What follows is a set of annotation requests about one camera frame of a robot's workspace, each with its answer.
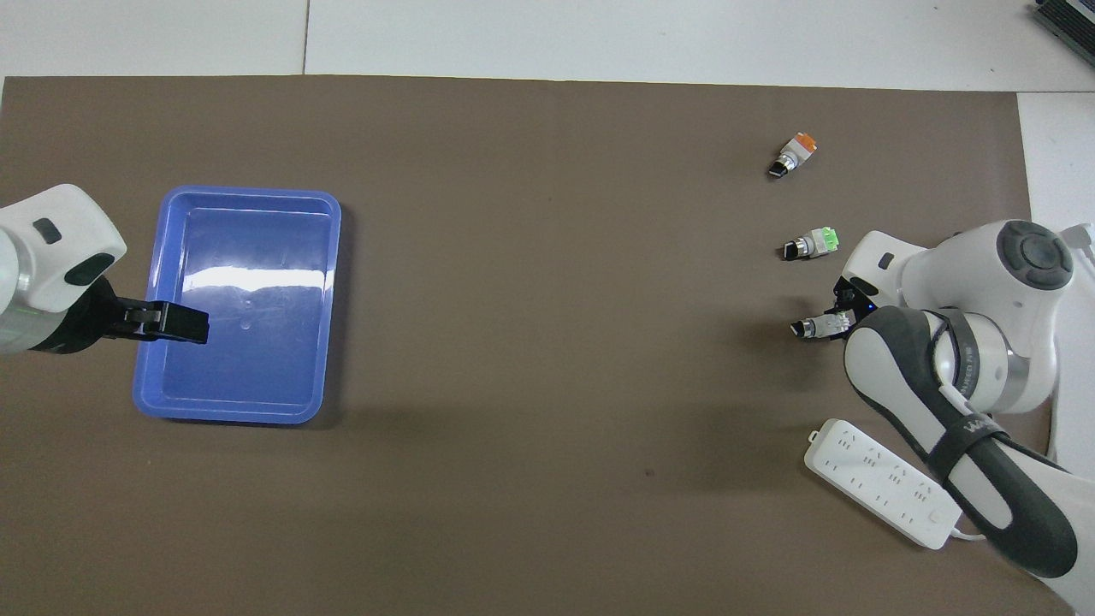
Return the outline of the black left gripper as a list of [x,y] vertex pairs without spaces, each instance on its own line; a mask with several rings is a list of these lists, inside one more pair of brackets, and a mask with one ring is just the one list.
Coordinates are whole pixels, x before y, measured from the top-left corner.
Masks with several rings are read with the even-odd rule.
[[[72,355],[85,351],[103,338],[125,338],[127,332],[122,325],[126,311],[110,278],[99,277],[66,311],[59,326],[34,350]],[[132,340],[204,346],[209,339],[209,316],[207,312],[164,300],[134,301],[128,307],[128,328]]]

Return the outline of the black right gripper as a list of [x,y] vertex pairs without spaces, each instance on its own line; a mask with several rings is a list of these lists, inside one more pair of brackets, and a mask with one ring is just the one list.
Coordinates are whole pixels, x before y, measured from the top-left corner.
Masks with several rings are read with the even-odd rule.
[[[838,280],[838,287],[833,288],[833,312],[845,313],[851,321],[864,319],[878,309],[873,298],[853,284],[849,278],[841,277]],[[846,340],[848,335],[848,330],[825,332],[825,341]]]

